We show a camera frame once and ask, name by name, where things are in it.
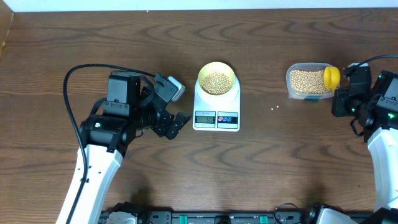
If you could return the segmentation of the yellow measuring scoop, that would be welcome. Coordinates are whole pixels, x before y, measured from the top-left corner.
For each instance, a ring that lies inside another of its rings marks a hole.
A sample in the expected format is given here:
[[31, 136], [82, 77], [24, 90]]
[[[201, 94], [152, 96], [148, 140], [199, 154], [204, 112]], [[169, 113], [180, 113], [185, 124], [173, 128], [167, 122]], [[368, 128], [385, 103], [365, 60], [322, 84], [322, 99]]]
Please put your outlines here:
[[324, 69], [323, 81], [325, 88], [335, 91], [340, 84], [340, 71], [337, 67], [328, 66]]

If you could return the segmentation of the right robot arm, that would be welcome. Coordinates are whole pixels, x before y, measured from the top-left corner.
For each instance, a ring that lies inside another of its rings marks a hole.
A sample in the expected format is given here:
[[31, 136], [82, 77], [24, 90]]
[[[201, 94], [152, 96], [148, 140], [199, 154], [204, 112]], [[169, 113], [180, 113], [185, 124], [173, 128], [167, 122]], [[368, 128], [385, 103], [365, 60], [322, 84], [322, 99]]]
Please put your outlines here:
[[359, 123], [371, 154], [376, 189], [374, 212], [364, 223], [397, 223], [397, 74], [387, 70], [372, 81], [368, 64], [353, 63], [343, 70], [349, 80], [345, 90], [336, 90], [331, 113], [352, 116]]

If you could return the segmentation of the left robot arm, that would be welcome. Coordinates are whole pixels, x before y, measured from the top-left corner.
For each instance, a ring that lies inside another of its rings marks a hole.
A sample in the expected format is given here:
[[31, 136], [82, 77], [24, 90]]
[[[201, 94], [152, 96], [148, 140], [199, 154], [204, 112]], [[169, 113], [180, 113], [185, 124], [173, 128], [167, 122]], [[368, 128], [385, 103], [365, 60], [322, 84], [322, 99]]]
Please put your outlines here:
[[79, 149], [74, 175], [57, 223], [97, 223], [109, 186], [128, 145], [153, 130], [173, 139], [191, 115], [170, 114], [185, 87], [159, 73], [150, 81], [139, 72], [113, 71], [106, 98], [98, 100], [89, 117], [76, 127]]

